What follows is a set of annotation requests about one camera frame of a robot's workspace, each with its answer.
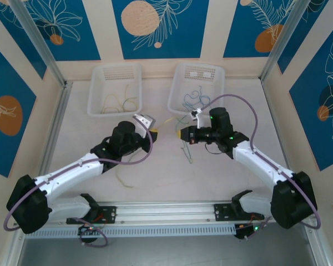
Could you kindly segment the aluminium frame post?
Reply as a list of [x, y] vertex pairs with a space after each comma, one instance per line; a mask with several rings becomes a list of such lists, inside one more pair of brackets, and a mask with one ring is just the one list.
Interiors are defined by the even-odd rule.
[[272, 51], [270, 52], [268, 59], [263, 67], [263, 70], [259, 76], [261, 83], [263, 84], [270, 76], [272, 69], [276, 66], [280, 55], [285, 49], [289, 39], [291, 38], [297, 24], [299, 23], [305, 9], [307, 8], [310, 0], [296, 0], [294, 7], [290, 12], [288, 19], [286, 20], [282, 31], [275, 42]]
[[45, 65], [50, 70], [52, 76], [55, 78], [61, 88], [65, 88], [66, 80], [58, 68], [53, 54], [51, 53], [23, 2], [21, 0], [8, 0], [8, 3], [27, 36], [29, 37], [30, 41], [34, 45], [36, 51], [39, 53]]

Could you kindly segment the aluminium side rail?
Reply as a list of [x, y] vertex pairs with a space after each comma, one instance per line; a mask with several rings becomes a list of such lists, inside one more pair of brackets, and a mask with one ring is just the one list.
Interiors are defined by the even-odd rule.
[[51, 165], [52, 157], [58, 140], [59, 132], [63, 122], [64, 114], [67, 108], [70, 92], [72, 90], [73, 82], [67, 81], [64, 89], [60, 94], [58, 105], [53, 116], [52, 126], [49, 132], [48, 141], [44, 150], [39, 175], [48, 173]]
[[273, 124], [274, 124], [275, 132], [276, 132], [276, 135], [277, 135], [277, 139], [279, 141], [279, 145], [280, 145], [280, 148], [281, 148], [282, 156], [283, 156], [284, 161], [285, 161], [285, 165], [289, 166], [289, 162], [288, 162], [288, 159], [286, 157], [286, 152], [284, 150], [284, 146], [283, 146], [283, 143], [282, 143], [282, 140], [281, 140], [281, 136], [280, 136], [280, 132], [279, 132], [279, 128], [278, 128], [278, 122], [277, 122], [277, 119], [276, 119], [276, 116], [275, 116], [275, 113], [274, 113], [274, 107], [273, 107], [273, 104], [271, 102], [269, 92], [268, 92], [268, 90], [265, 86], [265, 82], [262, 79], [260, 80], [260, 82], [261, 82], [261, 86], [263, 87], [265, 99], [266, 99], [266, 102], [267, 102], [267, 105], [268, 105], [268, 108], [269, 108], [269, 111], [270, 111], [271, 119], [272, 119]]

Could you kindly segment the black controller board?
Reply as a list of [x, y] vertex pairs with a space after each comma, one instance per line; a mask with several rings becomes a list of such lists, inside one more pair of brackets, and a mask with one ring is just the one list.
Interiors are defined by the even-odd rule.
[[235, 237], [240, 240], [248, 240], [253, 234], [261, 229], [261, 226], [253, 224], [236, 224]]
[[98, 237], [98, 236], [100, 236], [100, 233], [98, 232], [98, 230], [95, 227], [82, 225], [78, 228], [78, 236], [79, 237], [85, 237], [85, 236]]

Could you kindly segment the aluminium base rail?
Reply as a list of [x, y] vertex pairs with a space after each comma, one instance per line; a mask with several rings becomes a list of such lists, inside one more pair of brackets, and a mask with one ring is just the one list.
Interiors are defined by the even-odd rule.
[[214, 205], [220, 201], [101, 202], [115, 206], [115, 226], [215, 224]]

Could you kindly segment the white plastic basket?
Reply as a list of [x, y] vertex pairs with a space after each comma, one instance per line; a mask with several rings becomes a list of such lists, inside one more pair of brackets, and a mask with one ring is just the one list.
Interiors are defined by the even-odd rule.
[[211, 103], [225, 93], [225, 70], [220, 66], [199, 63], [176, 65], [167, 108], [177, 115], [187, 115], [197, 108], [218, 107], [223, 99]]
[[87, 113], [91, 117], [134, 115], [142, 110], [142, 68], [138, 63], [93, 69]]

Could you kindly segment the grey metal sheet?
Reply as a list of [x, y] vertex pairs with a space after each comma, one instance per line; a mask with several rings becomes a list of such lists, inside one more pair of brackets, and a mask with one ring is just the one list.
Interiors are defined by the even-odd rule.
[[18, 266], [316, 266], [306, 242], [229, 236], [114, 238], [105, 248], [72, 239], [25, 241]]

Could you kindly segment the aluminium frame bar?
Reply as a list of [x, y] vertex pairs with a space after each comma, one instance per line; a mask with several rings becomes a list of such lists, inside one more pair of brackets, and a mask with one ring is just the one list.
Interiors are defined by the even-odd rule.
[[332, 266], [320, 230], [311, 228], [305, 228], [305, 230], [316, 266]]
[[26, 235], [22, 231], [9, 234], [0, 256], [0, 266], [18, 266]]

